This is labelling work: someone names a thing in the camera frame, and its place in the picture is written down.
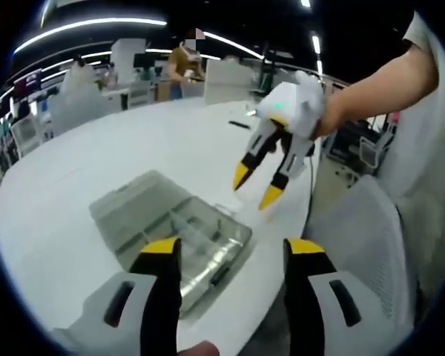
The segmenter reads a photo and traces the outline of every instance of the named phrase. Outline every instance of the clear plastic container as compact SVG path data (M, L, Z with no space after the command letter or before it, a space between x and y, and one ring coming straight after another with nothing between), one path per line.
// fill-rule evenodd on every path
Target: clear plastic container
M149 242L181 239L182 316L224 278L252 234L156 171L106 194L90 211L105 243L127 271Z

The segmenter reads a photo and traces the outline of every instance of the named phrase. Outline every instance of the round white table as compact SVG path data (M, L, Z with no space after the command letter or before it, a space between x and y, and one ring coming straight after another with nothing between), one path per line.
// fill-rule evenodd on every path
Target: round white table
M155 169L252 229L254 250L202 315L181 320L179 349L201 340L222 356L244 347L283 283L282 240L299 237L316 177L310 164L267 211L257 206L282 159L269 154L238 191L234 169L254 127L245 102L205 107L201 98L159 103L103 117L46 142L17 162L0 187L0 254L10 279L44 329L68 327L84 300L121 271L89 205Z

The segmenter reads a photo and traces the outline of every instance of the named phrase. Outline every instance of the blue jeans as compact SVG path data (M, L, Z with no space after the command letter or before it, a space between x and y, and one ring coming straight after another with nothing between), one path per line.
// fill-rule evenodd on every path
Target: blue jeans
M179 84L170 85L170 100L182 99L183 93Z

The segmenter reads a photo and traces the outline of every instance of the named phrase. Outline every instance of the human hand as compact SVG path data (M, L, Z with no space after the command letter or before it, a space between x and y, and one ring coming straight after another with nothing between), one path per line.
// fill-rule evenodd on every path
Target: human hand
M217 347L209 341L203 341L191 349L178 352L178 356L220 356L220 352Z
M338 104L336 97L330 96L326 100L323 115L318 120L310 139L315 141L318 137L329 135L339 128L342 123L343 110Z

